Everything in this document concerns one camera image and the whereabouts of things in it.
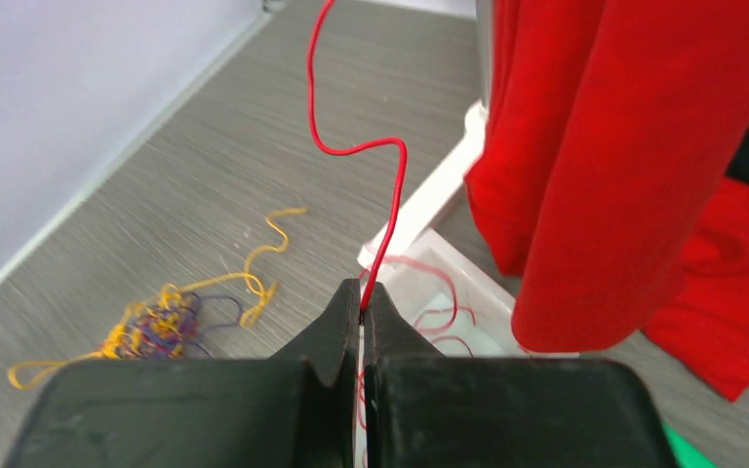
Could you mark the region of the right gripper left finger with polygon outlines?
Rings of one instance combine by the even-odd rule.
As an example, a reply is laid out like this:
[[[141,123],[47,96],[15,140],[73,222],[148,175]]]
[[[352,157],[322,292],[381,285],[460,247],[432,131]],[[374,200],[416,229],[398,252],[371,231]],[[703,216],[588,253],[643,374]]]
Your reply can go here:
[[[351,467],[360,283],[265,359],[96,360],[61,370],[9,467]]]

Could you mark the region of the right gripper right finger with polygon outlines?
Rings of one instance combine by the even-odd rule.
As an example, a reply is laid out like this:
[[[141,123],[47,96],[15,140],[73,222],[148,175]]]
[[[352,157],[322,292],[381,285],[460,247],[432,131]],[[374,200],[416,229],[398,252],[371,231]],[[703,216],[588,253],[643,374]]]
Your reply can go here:
[[[643,380],[601,359],[447,357],[383,286],[363,317],[372,467],[673,467]]]

